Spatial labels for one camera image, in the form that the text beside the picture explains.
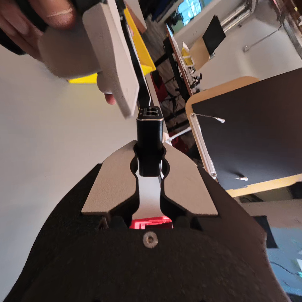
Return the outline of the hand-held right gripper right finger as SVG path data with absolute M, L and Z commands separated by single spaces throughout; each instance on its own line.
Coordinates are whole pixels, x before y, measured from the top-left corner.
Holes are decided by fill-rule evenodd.
M 218 216 L 197 165 L 170 144 L 163 143 L 163 147 L 163 164 L 167 165 L 167 171 L 163 172 L 161 184 L 162 213 L 171 218 L 172 214 L 164 206 L 175 205 L 181 214 L 189 217 Z

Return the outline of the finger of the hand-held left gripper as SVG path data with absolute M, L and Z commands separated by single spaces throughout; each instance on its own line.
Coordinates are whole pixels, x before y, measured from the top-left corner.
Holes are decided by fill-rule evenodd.
M 134 115 L 139 82 L 115 1 L 99 2 L 83 13 L 82 21 L 99 62 L 97 85 L 112 94 L 125 118 Z

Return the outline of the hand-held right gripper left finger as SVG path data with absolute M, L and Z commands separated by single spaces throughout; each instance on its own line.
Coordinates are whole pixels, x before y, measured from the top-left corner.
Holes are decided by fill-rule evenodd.
M 132 222 L 140 204 L 136 143 L 136 140 L 129 142 L 104 160 L 82 214 L 101 215 L 109 221 L 121 216 L 125 222 Z

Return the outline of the black ethernet adapter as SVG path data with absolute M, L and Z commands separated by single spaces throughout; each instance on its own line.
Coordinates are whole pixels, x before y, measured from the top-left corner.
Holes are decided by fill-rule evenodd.
M 164 118 L 159 107 L 140 107 L 137 116 L 137 144 L 139 174 L 158 177 L 163 154 Z

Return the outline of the person's left hand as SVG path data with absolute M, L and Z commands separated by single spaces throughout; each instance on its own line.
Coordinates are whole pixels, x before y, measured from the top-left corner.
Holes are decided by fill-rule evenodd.
M 34 11 L 52 28 L 71 28 L 76 20 L 76 10 L 67 0 L 29 1 Z M 28 54 L 42 62 L 38 41 L 43 33 L 21 12 L 16 1 L 0 1 L 1 45 L 18 54 Z

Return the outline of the small yellow plastic bin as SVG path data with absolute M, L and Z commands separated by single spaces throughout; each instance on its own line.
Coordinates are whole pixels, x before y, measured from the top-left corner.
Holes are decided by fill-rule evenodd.
M 141 34 L 146 32 L 147 30 L 141 7 L 138 0 L 125 0 L 124 2 L 126 5 L 126 20 L 133 32 L 133 41 L 143 70 L 143 74 L 147 75 L 154 71 L 156 68 L 141 37 Z

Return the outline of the red plastic box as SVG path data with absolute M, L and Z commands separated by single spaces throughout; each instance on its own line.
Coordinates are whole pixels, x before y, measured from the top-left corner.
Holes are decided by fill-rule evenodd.
M 172 220 L 167 216 L 133 219 L 130 229 L 173 229 Z

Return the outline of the white panel stand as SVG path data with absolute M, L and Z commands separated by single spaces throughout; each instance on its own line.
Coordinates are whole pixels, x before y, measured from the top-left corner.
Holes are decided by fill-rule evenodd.
M 180 138 L 180 136 L 188 133 L 188 132 L 191 132 L 192 129 L 191 127 L 187 127 L 186 129 L 172 135 L 171 137 L 169 136 L 169 134 L 167 132 L 163 132 L 163 138 L 162 138 L 162 142 L 163 143 L 167 143 L 171 146 L 175 146 L 175 143 L 173 144 L 173 141 L 177 140 L 178 141 L 178 138 Z

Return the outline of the brown top desk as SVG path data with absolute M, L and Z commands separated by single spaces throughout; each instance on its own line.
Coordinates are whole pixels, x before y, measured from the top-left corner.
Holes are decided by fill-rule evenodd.
M 196 92 L 195 88 L 191 88 L 191 85 L 193 85 L 193 78 L 189 73 L 189 68 L 185 64 L 178 44 L 173 37 L 173 33 L 167 24 L 165 24 L 165 30 L 167 38 L 163 41 L 164 49 L 172 67 L 179 92 L 183 99 L 187 101 Z

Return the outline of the tan framed black panel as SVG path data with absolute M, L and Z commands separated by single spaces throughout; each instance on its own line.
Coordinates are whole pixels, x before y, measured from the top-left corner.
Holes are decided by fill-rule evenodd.
M 232 196 L 301 181 L 302 69 L 243 76 L 192 95 L 186 114 L 204 168 Z

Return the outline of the small black display board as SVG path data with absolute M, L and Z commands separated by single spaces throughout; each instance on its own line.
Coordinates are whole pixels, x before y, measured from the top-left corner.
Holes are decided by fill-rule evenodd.
M 199 70 L 204 66 L 211 56 L 215 55 L 215 50 L 225 39 L 226 35 L 221 26 L 217 15 L 214 15 L 203 36 L 199 37 L 192 47 L 188 47 L 184 42 L 182 44 L 182 57 L 185 63 L 191 61 L 188 67 L 194 67 Z

